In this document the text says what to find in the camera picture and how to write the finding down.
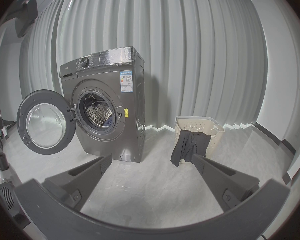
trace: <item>energy label sticker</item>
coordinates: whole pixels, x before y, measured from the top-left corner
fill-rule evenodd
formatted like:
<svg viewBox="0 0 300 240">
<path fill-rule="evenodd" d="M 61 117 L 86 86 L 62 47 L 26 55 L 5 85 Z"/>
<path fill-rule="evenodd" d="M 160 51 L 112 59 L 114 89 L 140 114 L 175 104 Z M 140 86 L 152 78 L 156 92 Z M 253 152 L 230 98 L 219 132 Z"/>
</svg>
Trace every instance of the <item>energy label sticker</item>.
<svg viewBox="0 0 300 240">
<path fill-rule="evenodd" d="M 120 72 L 120 85 L 122 93 L 133 93 L 132 71 Z"/>
</svg>

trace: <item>door hinge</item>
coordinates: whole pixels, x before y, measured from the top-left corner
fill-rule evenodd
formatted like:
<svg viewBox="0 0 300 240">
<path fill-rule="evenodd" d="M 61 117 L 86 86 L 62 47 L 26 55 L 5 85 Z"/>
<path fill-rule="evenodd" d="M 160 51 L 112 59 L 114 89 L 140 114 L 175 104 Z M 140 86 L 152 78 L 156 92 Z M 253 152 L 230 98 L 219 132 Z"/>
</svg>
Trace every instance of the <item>door hinge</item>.
<svg viewBox="0 0 300 240">
<path fill-rule="evenodd" d="M 78 110 L 77 110 L 77 105 L 76 104 L 74 104 L 73 108 L 69 109 L 67 112 L 70 112 L 70 111 L 74 111 L 74 114 L 75 114 L 75 118 L 73 118 L 72 120 L 70 120 L 70 122 L 72 122 L 73 120 L 80 121 L 80 117 L 78 115 Z"/>
</svg>

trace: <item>basket handle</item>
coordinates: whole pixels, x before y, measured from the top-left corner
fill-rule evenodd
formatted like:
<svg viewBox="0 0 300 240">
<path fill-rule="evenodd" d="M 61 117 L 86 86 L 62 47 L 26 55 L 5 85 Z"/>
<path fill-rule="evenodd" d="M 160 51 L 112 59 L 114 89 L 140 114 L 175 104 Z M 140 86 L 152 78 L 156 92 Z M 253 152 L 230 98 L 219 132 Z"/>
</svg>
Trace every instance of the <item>basket handle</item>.
<svg viewBox="0 0 300 240">
<path fill-rule="evenodd" d="M 217 130 L 217 132 L 220 133 L 220 129 L 218 126 L 214 125 L 213 128 L 215 128 Z"/>
</svg>

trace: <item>gray washing machine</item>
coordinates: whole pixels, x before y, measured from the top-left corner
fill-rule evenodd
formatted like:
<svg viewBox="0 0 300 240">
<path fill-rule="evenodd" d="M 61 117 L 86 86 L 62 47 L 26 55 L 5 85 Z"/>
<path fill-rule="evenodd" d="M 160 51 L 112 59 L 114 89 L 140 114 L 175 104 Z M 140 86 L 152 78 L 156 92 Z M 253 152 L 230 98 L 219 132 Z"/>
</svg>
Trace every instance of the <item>gray washing machine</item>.
<svg viewBox="0 0 300 240">
<path fill-rule="evenodd" d="M 85 152 L 141 162 L 145 139 L 144 60 L 133 47 L 60 66 L 64 97 L 38 90 L 21 103 L 17 127 L 36 153 L 55 154 L 76 132 Z"/>
</svg>

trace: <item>protective plastic film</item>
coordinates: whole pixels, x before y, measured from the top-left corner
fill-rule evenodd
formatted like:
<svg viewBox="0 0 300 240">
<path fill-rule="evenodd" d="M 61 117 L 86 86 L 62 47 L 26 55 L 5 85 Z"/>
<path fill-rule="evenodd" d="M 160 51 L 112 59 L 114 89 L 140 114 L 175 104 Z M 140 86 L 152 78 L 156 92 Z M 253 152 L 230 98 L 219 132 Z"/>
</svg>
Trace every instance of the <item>protective plastic film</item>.
<svg viewBox="0 0 300 240">
<path fill-rule="evenodd" d="M 82 58 L 77 59 L 76 72 L 109 65 L 131 65 L 136 56 L 136 50 L 132 46 L 93 53 L 84 57 L 88 59 L 85 66 L 81 65 Z"/>
</svg>

